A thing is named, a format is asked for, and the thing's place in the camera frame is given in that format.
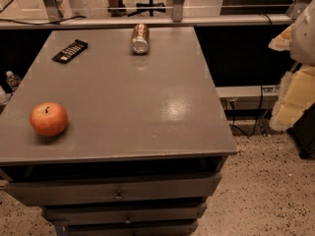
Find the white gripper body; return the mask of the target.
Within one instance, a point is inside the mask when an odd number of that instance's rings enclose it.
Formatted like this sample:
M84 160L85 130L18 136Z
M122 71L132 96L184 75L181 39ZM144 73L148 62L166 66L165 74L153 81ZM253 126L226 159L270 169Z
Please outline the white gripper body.
M290 57L301 64L315 65L315 0L304 9L293 25Z

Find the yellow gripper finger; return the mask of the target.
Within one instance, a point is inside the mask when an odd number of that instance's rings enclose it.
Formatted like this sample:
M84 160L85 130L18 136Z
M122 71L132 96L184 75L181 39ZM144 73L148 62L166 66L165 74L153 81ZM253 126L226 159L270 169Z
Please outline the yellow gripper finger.
M286 131L314 103L315 67L302 65L295 73L286 72L281 79L269 126L275 131Z
M284 29L279 35L273 38L268 47L276 51L289 51L293 24Z

